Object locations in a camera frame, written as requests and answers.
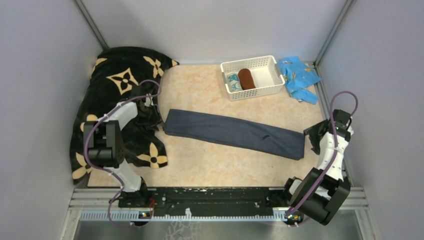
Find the grey blue towel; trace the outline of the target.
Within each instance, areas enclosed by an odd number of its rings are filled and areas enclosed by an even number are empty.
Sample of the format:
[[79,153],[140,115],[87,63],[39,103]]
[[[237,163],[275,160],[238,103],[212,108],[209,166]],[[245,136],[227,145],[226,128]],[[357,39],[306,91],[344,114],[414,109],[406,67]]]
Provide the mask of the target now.
[[297,161],[305,155],[305,137],[301,132],[223,115],[171,109],[164,132]]

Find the teal rabbit pattern towel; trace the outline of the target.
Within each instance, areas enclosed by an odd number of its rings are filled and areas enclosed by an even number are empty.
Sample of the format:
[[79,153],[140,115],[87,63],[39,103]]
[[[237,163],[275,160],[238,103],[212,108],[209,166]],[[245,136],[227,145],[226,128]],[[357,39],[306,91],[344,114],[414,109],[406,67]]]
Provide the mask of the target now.
[[235,72],[229,73],[227,76],[227,80],[228,80],[228,88],[232,93],[243,90],[237,73]]

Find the brown towel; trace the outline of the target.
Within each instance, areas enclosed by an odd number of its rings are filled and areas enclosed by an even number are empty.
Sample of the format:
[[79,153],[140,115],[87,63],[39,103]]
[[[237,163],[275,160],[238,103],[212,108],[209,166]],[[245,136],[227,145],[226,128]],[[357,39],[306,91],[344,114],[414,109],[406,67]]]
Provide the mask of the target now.
[[251,90],[256,88],[252,73],[248,68],[241,69],[237,76],[243,90]]

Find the white plastic basket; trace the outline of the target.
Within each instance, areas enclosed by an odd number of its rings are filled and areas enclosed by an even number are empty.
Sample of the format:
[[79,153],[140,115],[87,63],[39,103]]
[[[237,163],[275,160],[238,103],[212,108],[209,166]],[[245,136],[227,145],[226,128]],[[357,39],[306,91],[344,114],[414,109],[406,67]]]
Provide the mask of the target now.
[[[230,76],[248,69],[255,85],[253,89],[235,90],[230,85]],[[230,101],[239,101],[279,93],[286,81],[272,55],[227,61],[220,64],[224,86]]]

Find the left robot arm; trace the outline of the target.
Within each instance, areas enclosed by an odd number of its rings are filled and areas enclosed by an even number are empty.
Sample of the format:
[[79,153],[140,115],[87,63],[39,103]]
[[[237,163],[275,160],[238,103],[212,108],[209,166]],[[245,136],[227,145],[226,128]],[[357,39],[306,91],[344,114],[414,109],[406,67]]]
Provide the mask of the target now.
[[109,202],[117,201],[120,208],[154,206],[146,181],[131,165],[159,169],[168,164],[165,145],[156,137],[163,122],[155,102],[160,93],[160,86],[143,82],[129,94],[106,100],[100,116],[84,123],[81,160],[119,183]]

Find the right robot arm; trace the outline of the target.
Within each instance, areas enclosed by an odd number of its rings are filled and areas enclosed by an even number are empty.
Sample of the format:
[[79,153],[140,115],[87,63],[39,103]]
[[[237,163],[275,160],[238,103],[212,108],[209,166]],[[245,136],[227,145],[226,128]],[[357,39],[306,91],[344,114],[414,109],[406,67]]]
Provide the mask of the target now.
[[350,193],[351,184],[342,174],[342,165],[353,134],[352,116],[336,109],[332,119],[334,122],[326,119],[303,131],[319,160],[304,179],[289,178],[284,186],[281,199],[290,207],[284,214],[289,226],[302,224],[305,216],[327,225]]

